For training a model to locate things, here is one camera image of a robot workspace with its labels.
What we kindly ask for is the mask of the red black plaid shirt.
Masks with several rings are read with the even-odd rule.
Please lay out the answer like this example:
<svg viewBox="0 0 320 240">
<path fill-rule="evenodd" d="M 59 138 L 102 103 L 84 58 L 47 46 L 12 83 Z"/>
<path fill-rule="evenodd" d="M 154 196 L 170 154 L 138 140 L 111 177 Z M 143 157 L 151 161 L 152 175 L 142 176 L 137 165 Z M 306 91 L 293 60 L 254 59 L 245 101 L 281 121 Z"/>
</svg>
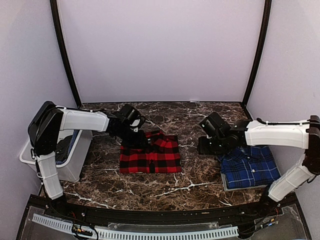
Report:
<svg viewBox="0 0 320 240">
<path fill-rule="evenodd" d="M 166 135 L 161 130 L 146 132 L 147 146 L 120 147 L 119 172 L 180 173 L 181 156 L 177 135 Z"/>
</svg>

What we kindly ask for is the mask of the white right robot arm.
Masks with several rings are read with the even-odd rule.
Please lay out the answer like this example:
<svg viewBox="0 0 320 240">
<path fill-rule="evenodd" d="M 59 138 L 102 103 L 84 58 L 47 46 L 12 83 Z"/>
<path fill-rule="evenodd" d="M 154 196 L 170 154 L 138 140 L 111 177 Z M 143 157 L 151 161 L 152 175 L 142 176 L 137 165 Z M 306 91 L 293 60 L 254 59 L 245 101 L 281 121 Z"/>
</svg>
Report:
<svg viewBox="0 0 320 240">
<path fill-rule="evenodd" d="M 320 174 L 320 118 L 290 122 L 237 120 L 229 125 L 217 112 L 200 123 L 205 136 L 198 140 L 201 155 L 225 154 L 236 147 L 284 146 L 304 150 L 299 161 L 268 188 L 267 197 L 255 205 L 255 213 L 266 217 L 290 192 Z"/>
</svg>

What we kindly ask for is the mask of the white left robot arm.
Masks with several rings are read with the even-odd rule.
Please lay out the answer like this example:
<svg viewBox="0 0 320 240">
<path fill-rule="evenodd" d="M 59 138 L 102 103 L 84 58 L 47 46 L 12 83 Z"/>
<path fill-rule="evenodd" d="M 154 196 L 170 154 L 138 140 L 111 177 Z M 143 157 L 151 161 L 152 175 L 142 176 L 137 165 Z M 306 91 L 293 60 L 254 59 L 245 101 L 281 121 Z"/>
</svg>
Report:
<svg viewBox="0 0 320 240">
<path fill-rule="evenodd" d="M 91 140 L 82 140 L 85 133 L 104 132 L 120 138 L 127 147 L 145 147 L 148 140 L 141 126 L 146 118 L 133 106 L 125 104 L 112 113 L 103 110 L 83 110 L 43 103 L 27 128 L 30 154 L 35 160 L 38 177 L 46 196 L 53 200 L 51 210 L 67 218 L 70 206 L 62 199 L 63 189 L 57 167 L 76 159 L 75 171 L 81 172 Z"/>
</svg>

